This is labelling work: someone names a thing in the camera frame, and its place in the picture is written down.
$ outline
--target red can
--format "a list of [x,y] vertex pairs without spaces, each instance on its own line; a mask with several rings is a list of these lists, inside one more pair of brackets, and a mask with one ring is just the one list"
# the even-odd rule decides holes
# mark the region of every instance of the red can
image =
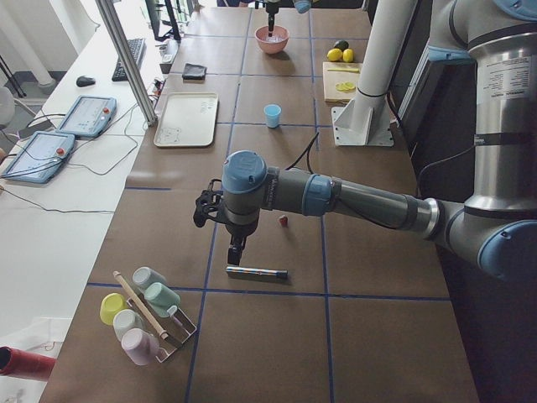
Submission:
[[56,359],[11,347],[0,347],[0,375],[49,380]]

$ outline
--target white table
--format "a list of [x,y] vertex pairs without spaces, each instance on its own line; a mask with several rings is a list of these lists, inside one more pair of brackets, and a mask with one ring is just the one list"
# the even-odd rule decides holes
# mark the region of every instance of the white table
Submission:
[[[117,5],[117,10],[127,38],[147,38],[140,72],[144,84],[150,88],[155,77],[162,79],[159,51],[152,32],[139,10],[128,9],[128,4],[122,3]],[[112,82],[116,60],[112,41],[106,28],[101,26],[50,95],[43,113],[66,113],[76,98],[85,94],[115,97],[117,113],[113,120],[119,119],[136,105],[136,100],[126,81]],[[77,87],[76,78],[82,75],[94,77],[96,85]],[[87,165],[97,172],[108,170],[136,145],[125,133],[138,144],[145,134],[147,127],[139,107],[133,109],[129,123],[130,117],[128,113],[99,138],[81,147],[69,162]],[[83,143],[77,140],[76,147]],[[138,148],[107,175],[95,175],[83,167],[66,165],[48,184],[0,180],[0,185],[47,208],[113,212]],[[0,171],[4,171],[10,161],[11,158],[5,160]],[[21,329],[39,321],[38,318],[73,317],[112,215],[46,212],[7,192],[0,194],[0,345],[30,347],[28,333],[33,330],[21,332]],[[21,388],[26,391],[24,401],[38,400],[43,387],[44,383],[2,377],[0,401],[16,395]]]

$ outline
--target cutting board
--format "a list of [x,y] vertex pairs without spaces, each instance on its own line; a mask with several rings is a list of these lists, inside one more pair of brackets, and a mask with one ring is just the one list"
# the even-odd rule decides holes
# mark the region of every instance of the cutting board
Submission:
[[356,90],[341,92],[336,89],[336,84],[340,82],[351,82],[355,86],[358,84],[359,73],[350,71],[340,71],[345,69],[362,69],[362,63],[342,63],[324,61],[322,64],[322,85],[325,91],[325,101],[327,102],[349,102],[354,98]]

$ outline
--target computer mouse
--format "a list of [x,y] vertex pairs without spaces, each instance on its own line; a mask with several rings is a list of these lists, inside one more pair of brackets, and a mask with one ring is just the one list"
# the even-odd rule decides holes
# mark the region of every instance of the computer mouse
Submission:
[[95,78],[88,76],[80,76],[76,79],[77,86],[92,86],[95,84]]

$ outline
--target white tray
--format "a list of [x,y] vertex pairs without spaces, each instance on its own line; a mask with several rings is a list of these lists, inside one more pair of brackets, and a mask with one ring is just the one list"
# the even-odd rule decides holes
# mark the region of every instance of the white tray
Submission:
[[206,147],[215,134],[218,94],[175,92],[169,94],[159,120],[157,147]]

